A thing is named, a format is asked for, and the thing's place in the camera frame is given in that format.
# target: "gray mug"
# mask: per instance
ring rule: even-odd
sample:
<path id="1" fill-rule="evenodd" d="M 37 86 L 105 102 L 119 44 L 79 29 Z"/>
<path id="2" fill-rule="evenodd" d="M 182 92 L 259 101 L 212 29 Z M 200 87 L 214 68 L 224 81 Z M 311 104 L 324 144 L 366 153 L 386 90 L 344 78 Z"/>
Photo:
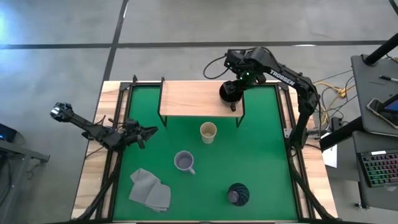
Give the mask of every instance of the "gray mug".
<path id="1" fill-rule="evenodd" d="M 196 174 L 192 169 L 193 155 L 188 151 L 181 151 L 174 157 L 174 165 L 181 171 L 189 171 L 191 174 Z"/>

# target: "mug handle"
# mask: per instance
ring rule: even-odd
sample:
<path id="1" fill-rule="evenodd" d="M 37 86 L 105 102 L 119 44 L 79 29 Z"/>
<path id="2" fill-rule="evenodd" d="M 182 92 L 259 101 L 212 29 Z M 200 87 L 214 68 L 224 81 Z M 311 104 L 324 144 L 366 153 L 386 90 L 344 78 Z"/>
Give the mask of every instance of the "mug handle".
<path id="1" fill-rule="evenodd" d="M 191 174 L 196 174 L 196 172 L 192 168 L 189 168 L 189 172 L 191 172 Z"/>

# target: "smartphone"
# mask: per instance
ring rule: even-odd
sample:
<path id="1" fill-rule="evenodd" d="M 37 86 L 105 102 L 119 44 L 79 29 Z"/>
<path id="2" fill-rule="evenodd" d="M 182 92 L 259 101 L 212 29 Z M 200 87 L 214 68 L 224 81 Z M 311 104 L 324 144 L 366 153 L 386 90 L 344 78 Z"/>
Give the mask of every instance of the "smartphone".
<path id="1" fill-rule="evenodd" d="M 398 94 L 384 103 L 378 99 L 373 99 L 366 107 L 377 117 L 398 129 Z"/>

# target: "yellow cable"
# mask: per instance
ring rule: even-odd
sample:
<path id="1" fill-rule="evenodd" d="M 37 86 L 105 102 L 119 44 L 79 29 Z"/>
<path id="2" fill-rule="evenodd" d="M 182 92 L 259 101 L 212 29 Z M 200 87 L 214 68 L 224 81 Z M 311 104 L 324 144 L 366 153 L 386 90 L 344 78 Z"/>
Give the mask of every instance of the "yellow cable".
<path id="1" fill-rule="evenodd" d="M 352 89 L 355 85 L 350 86 L 349 88 L 347 88 L 347 90 L 342 89 L 341 92 L 338 93 L 338 95 L 336 96 L 335 99 L 333 99 L 333 101 L 330 103 L 330 105 L 328 106 L 328 108 L 325 110 L 325 113 L 322 116 L 322 125 L 324 125 L 328 120 L 329 120 L 329 115 L 328 115 L 328 110 L 331 108 L 331 106 L 335 103 L 335 101 L 341 97 L 341 98 L 346 98 L 347 97 L 347 91 Z"/>
<path id="2" fill-rule="evenodd" d="M 325 86 L 328 86 L 328 87 L 330 87 L 330 88 L 333 88 L 333 89 L 336 90 L 336 91 L 341 91 L 341 88 L 335 87 L 335 86 L 333 86 L 333 85 L 331 85 L 331 84 L 329 84 L 329 83 L 317 82 L 317 83 L 315 83 L 315 86 L 317 86 L 317 85 L 325 85 Z"/>

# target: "phone screen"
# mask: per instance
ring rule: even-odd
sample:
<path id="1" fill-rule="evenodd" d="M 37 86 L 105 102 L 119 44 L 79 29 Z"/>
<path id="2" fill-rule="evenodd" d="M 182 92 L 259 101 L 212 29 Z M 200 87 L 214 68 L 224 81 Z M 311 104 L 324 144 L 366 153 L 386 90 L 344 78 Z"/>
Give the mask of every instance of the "phone screen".
<path id="1" fill-rule="evenodd" d="M 385 109 L 387 110 L 394 110 L 394 111 L 398 111 L 398 100 L 395 100 L 394 102 L 390 103 L 389 105 L 387 105 L 385 107 Z"/>

